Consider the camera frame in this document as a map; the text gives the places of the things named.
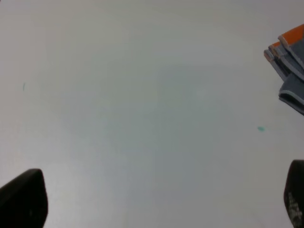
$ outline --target white table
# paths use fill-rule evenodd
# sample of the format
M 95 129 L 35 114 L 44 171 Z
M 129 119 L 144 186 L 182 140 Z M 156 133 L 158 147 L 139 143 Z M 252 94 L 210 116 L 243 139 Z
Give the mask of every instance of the white table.
M 0 185 L 41 168 L 46 228 L 290 228 L 304 117 L 263 50 L 303 8 L 2 0 Z

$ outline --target white surface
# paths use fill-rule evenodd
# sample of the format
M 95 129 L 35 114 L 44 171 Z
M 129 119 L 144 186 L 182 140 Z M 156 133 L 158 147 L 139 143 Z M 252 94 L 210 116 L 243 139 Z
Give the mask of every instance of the white surface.
M 41 168 L 46 228 L 290 228 L 304 118 L 263 50 L 303 7 L 2 0 L 0 185 Z

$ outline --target black object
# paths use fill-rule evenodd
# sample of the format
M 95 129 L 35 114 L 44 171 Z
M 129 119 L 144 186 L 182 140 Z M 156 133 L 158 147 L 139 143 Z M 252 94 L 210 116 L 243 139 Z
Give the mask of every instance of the black object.
M 289 168 L 284 204 L 294 228 L 304 228 L 304 161 L 294 160 Z
M 30 169 L 0 188 L 1 228 L 42 228 L 48 201 L 42 171 Z

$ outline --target stacked gray objects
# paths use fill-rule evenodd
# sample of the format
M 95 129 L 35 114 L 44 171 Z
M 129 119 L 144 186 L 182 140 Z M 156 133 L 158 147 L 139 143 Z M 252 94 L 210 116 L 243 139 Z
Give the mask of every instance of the stacked gray objects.
M 269 46 L 264 56 L 283 80 L 279 99 L 304 115 L 304 69 L 283 45 Z

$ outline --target small teal speck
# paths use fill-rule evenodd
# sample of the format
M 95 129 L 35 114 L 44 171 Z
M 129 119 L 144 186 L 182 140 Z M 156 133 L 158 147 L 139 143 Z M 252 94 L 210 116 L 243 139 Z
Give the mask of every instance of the small teal speck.
M 265 127 L 257 127 L 257 129 L 259 130 L 259 132 L 265 131 Z

